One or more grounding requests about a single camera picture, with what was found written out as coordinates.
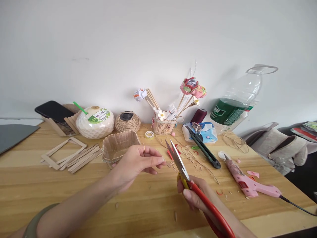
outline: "plastic bottle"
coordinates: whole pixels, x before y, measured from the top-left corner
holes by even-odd
[[[277,67],[256,64],[246,74],[233,80],[226,94],[212,107],[210,114],[217,134],[226,132],[240,115],[254,101],[262,86],[262,75],[274,73]]]
[[[238,125],[240,125],[241,122],[243,122],[249,115],[249,111],[252,110],[252,108],[258,103],[259,101],[253,100],[253,102],[248,106],[243,113],[240,115],[239,119],[236,120],[230,127],[230,130],[234,130]]]

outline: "fingernail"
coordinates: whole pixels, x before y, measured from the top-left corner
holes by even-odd
[[[183,195],[188,200],[192,198],[191,192],[188,189],[184,189]]]
[[[163,163],[165,161],[165,159],[163,158],[163,157],[160,157],[159,159],[158,159],[158,162],[159,163]]]

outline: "hand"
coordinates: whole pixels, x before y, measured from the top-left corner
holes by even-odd
[[[133,145],[119,163],[113,165],[114,168],[109,176],[112,176],[115,186],[119,188],[118,192],[121,193],[131,186],[142,171],[155,175],[157,171],[153,167],[161,169],[165,165],[165,159],[153,147]]]
[[[191,176],[191,175],[189,175],[189,178],[194,181],[194,183],[200,188],[200,190],[206,195],[206,197],[217,208],[222,207],[223,203],[218,198],[217,194],[210,188],[210,186],[207,184],[205,180]],[[192,210],[195,210],[195,208],[198,208],[202,210],[204,213],[206,213],[210,218],[213,217],[209,209],[205,206],[205,204],[202,202],[202,200],[198,197],[198,195],[195,192],[193,192],[192,190],[184,189],[184,186],[181,180],[177,181],[177,192],[183,194],[183,196],[186,198],[186,201],[189,204],[189,207]]]

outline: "maroon thread spool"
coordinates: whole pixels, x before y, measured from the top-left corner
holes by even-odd
[[[202,123],[206,115],[207,115],[207,111],[205,109],[200,108],[196,111],[191,122]]]

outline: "green straw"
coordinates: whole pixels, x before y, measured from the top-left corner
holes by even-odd
[[[80,110],[82,110],[84,114],[86,114],[86,115],[88,114],[81,106],[79,106],[79,105],[77,104],[77,102],[74,101],[73,103],[74,103]]]

